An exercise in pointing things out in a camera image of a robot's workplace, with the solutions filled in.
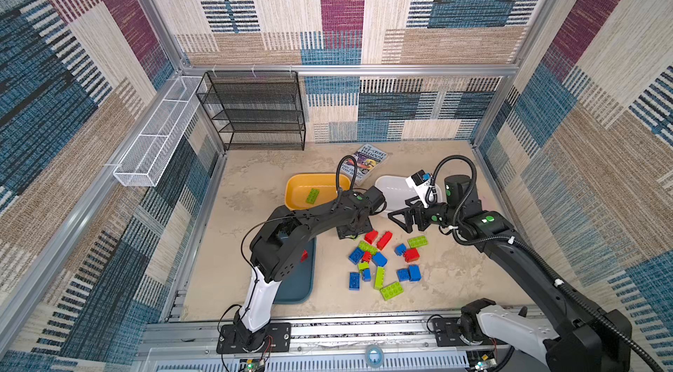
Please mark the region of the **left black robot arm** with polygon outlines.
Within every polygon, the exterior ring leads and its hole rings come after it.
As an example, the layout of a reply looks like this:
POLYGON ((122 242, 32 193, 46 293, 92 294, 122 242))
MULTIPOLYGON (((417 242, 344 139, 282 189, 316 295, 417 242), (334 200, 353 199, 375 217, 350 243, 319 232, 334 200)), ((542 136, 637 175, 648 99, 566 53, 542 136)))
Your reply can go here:
POLYGON ((233 343, 237 351, 255 353, 271 348, 269 332, 273 302, 282 281, 303 263, 303 253, 317 236, 335 229, 340 239, 357 238, 373 231, 370 221, 384 208, 382 191, 371 187, 356 191, 340 184, 342 166, 356 163, 344 156, 336 168, 336 198, 309 209, 277 207, 269 218, 252 229, 257 232, 250 243, 250 255, 243 256, 251 268, 251 282, 245 302, 238 307, 232 324, 220 329, 220 342, 233 343))

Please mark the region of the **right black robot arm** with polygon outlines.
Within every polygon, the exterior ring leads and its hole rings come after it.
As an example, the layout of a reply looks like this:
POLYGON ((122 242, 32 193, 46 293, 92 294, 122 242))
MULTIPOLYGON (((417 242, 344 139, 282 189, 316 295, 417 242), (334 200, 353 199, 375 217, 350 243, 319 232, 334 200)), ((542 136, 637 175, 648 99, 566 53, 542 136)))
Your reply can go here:
POLYGON ((432 173, 407 177, 415 192, 405 208, 388 217, 403 230, 436 225, 462 247, 477 249, 497 263, 542 310, 551 329, 544 332, 527 318, 512 315, 490 299, 465 305, 457 325, 462 340, 480 344, 501 340, 543 363, 551 371, 628 371, 636 354, 653 371, 657 361, 632 338, 632 324, 618 310, 607 312, 557 273, 529 246, 502 214, 483 209, 477 192, 477 169, 465 156, 447 156, 432 173), (436 179, 448 162, 466 163, 470 175, 444 181, 439 198, 436 179))

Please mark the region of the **red square lego brick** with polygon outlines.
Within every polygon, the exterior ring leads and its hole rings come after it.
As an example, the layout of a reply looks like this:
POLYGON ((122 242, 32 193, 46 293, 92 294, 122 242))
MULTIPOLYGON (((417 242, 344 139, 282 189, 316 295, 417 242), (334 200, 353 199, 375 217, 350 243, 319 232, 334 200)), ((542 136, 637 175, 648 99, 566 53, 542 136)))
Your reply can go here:
POLYGON ((365 240, 367 243, 373 245, 373 244, 375 243, 375 241, 376 241, 378 235, 379 235, 379 232, 376 231, 376 230, 373 230, 373 231, 371 231, 371 232, 365 234, 364 240, 365 240))

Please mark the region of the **green long lego brick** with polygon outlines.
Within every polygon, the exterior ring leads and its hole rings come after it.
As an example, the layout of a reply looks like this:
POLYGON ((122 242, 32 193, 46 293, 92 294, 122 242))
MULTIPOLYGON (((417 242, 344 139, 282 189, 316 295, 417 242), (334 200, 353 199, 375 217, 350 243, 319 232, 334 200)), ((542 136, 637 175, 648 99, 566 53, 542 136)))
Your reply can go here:
POLYGON ((307 195, 307 198, 306 198, 305 202, 309 205, 314 205, 315 202, 317 201, 317 198, 318 198, 319 194, 320 194, 319 189, 311 188, 310 192, 307 195))

